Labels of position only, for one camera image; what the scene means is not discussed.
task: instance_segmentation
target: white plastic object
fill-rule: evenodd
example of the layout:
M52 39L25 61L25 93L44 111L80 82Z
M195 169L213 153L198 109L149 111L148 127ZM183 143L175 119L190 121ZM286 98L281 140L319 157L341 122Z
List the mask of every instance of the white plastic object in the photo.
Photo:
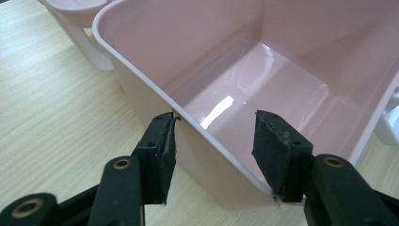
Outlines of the white plastic object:
M101 71L114 68L108 56L90 41L83 28L92 27L94 16L108 4L105 0L39 0L56 19L73 44Z
M93 34L147 125L173 111L177 161L223 206L272 204L256 109L356 164L399 84L399 1L118 0Z
M378 138L387 145L399 145L399 89L393 93L375 127Z

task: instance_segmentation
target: pink plastic container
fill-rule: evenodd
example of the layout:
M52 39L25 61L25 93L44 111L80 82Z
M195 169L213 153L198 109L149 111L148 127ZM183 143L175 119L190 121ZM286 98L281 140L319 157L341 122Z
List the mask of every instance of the pink plastic container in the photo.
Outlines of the pink plastic container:
M273 203L251 155L275 112L356 164L398 84L396 0L124 0L94 19L137 115L173 111L178 162L225 207Z
M83 28L91 27L94 17L108 4L107 0L39 0L56 19L73 44L98 70L114 70L111 61Z

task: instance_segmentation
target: container handle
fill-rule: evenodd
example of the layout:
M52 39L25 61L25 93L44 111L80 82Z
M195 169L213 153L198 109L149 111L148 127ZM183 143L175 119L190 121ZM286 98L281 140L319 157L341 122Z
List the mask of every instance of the container handle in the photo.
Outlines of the container handle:
M375 133L384 144L399 146L399 87L384 108L375 126Z
M109 57L90 41L83 27L70 24L64 16L57 12L56 8L53 8L45 0L39 0L39 2L48 9L73 44L80 49L82 54L96 69L106 72L114 70Z

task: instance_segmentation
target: light wood surface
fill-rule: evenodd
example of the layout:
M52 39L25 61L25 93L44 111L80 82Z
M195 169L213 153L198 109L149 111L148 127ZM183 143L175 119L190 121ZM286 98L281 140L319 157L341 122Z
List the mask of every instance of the light wood surface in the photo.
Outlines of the light wood surface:
M0 4L0 209L24 195L59 202L99 183L104 164L130 154L140 125L118 78L93 69L44 6ZM358 165L377 190L399 198L399 149L372 135ZM221 208L181 167L166 206L147 225L306 225L301 206Z

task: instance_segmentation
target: wooden table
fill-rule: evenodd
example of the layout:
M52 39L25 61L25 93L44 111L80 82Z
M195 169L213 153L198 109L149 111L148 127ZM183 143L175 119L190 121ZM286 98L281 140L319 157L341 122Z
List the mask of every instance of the wooden table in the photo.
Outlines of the wooden table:
M113 73L93 69L37 1L0 4L0 209L31 193L62 202L99 183L144 128ZM371 136L358 169L399 198L399 149ZM147 225L306 225L301 206L221 208L181 167Z

